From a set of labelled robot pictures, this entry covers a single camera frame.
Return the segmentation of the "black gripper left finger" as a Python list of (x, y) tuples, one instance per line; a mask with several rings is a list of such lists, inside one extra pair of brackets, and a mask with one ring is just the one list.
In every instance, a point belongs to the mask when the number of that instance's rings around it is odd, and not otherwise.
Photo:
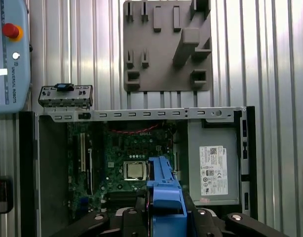
[(135, 207), (119, 209), (115, 216), (91, 212), (54, 233), (54, 237), (147, 237), (147, 191), (136, 193)]

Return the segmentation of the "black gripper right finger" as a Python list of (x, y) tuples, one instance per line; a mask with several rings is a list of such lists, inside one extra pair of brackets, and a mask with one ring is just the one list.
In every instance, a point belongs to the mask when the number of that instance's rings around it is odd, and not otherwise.
[(285, 237), (286, 235), (243, 213), (230, 213), (225, 219), (209, 209), (197, 208), (189, 193), (183, 192), (187, 209), (189, 237)]

